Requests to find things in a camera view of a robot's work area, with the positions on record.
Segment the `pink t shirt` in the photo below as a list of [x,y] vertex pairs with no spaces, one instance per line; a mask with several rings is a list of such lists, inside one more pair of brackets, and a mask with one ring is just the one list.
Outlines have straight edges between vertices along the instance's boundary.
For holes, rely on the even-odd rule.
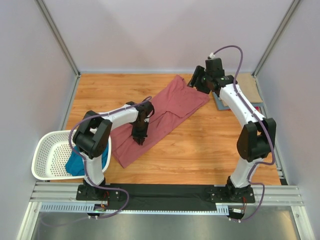
[[133,126],[129,123],[111,132],[113,157],[123,168],[128,167],[209,100],[208,94],[187,86],[185,80],[176,75],[151,99],[154,115],[149,119],[147,138],[142,145],[134,141]]

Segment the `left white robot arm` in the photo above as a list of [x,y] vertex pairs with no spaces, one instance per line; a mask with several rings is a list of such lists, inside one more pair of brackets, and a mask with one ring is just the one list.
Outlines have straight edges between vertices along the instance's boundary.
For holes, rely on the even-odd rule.
[[106,113],[88,111],[82,121],[76,124],[77,129],[69,133],[69,145],[77,149],[72,151],[80,156],[84,165],[84,182],[78,186],[76,200],[107,201],[112,190],[106,186],[102,167],[102,156],[106,149],[111,151],[110,133],[125,124],[132,125],[133,140],[142,145],[148,137],[149,118],[155,113],[149,100],[141,103],[128,102],[121,108]]

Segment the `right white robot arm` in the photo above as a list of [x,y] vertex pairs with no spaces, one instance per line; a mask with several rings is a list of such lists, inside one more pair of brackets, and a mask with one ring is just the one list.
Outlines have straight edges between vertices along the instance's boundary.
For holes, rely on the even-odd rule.
[[208,57],[205,67],[198,65],[188,86],[205,94],[215,93],[228,105],[242,127],[236,143],[239,154],[237,166],[225,186],[209,189],[211,200],[216,203],[254,203],[251,180],[258,165],[274,148],[275,120],[264,117],[253,107],[235,78],[225,74],[222,60],[218,57]]

